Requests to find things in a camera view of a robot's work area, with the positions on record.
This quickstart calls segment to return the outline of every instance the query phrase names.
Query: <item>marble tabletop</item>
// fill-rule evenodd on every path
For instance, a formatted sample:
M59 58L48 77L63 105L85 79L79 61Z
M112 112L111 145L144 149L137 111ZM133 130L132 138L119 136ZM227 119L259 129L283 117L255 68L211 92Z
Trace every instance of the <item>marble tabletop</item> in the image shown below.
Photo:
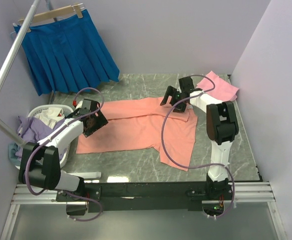
M178 87L178 79L186 74L122 74L120 82L101 84L98 89L105 101L161 97L167 86ZM220 75L229 81L227 75ZM193 77L194 84L202 78ZM74 93L57 93L54 104L72 105ZM83 98L100 101L94 93L83 93ZM237 102L234 102L239 133L230 151L230 171L236 181L259 180L258 169L243 126ZM192 166L207 164L211 157L211 142L206 133L206 114L194 108L198 116L196 143L192 152ZM71 143L68 160L63 170L68 173L101 172L101 182L180 182L204 181L208 168L179 170L160 162L159 153L153 148L105 153L76 154L77 139Z

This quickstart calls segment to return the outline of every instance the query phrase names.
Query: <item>white wall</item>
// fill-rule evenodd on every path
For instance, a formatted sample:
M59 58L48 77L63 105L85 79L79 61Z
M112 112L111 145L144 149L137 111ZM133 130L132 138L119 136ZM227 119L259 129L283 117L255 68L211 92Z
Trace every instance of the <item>white wall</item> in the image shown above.
M21 14L25 2L14 0ZM73 0L51 0L55 8ZM82 0L122 73L234 70L270 0Z
M12 1L0 0L0 67L12 44L9 33L13 31L12 23L17 19L17 8ZM47 96L37 96L28 76L25 58L20 54L0 92L0 117L16 129L18 115L26 116L32 108L46 104L47 101ZM0 132L0 234L17 183L17 169L8 161L7 145L10 142Z
M292 240L292 1L272 0L232 82L262 176Z

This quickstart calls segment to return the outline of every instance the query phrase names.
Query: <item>pink towel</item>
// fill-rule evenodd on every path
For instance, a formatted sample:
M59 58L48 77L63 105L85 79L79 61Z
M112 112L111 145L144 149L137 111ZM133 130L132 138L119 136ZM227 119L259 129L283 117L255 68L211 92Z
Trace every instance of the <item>pink towel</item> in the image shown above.
M213 71L208 73L206 76L209 77L212 81L214 81L216 85L216 88L212 91L207 92L207 94L223 102L236 100L237 98L236 93L239 90L239 88L232 86L231 84L220 78L218 75L216 75ZM212 87L211 82L206 78L203 78L197 84L197 88L201 88L203 90L210 89L211 87Z
M166 156L161 145L161 126L171 108L160 106L162 97L140 100L105 102L102 113L109 123L85 138L78 138L77 154L154 148L160 153L160 161L176 166ZM165 126L165 146L178 163L189 166L195 143L197 116L192 109L184 113L172 112Z

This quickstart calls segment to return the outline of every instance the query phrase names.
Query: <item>laundry basket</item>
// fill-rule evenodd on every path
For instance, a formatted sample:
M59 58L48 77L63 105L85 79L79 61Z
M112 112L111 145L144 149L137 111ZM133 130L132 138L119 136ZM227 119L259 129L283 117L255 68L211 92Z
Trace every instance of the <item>laundry basket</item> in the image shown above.
M67 115L69 115L69 114L71 114L73 112L72 108L69 107L69 106L67 106L67 105L49 104L49 105L41 105L41 106L38 106L38 107L34 108L28 114L28 117L34 117L35 115L41 113L43 110L48 110L48 108L62 108L64 110L64 115L65 116L67 116ZM60 168L62 168L63 166L65 166L65 164L67 162L68 153L69 153L69 147L70 147L70 144L68 145L67 150L66 150L64 156L60 160Z

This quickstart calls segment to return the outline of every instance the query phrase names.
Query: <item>blue skirt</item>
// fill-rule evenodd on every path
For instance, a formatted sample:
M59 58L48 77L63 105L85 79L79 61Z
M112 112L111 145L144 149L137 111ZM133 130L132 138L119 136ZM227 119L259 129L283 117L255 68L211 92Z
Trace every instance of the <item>blue skirt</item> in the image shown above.
M30 27L22 47L38 95L78 92L100 82L118 82L119 69L87 10L70 18ZM20 26L15 26L16 33Z

